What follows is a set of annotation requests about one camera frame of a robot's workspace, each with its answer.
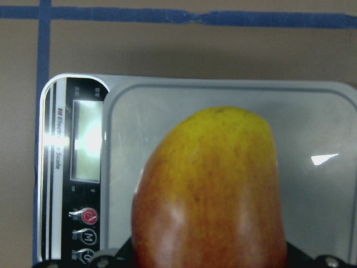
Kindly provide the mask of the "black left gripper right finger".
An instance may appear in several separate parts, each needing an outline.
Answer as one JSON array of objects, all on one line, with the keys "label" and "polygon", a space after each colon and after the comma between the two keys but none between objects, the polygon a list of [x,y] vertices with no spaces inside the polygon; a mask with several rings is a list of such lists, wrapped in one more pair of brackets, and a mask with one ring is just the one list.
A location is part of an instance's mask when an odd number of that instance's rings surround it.
[{"label": "black left gripper right finger", "polygon": [[291,268],[356,268],[333,255],[319,255],[315,258],[287,242],[288,267]]}]

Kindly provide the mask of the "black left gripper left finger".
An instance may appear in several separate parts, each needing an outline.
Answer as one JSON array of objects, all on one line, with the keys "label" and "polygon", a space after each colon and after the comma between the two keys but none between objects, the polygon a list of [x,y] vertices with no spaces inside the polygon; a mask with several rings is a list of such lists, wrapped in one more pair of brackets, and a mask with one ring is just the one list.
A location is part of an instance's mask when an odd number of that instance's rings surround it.
[{"label": "black left gripper left finger", "polygon": [[120,248],[101,250],[90,256],[86,263],[78,260],[45,260],[32,267],[135,267],[132,238],[130,237]]}]

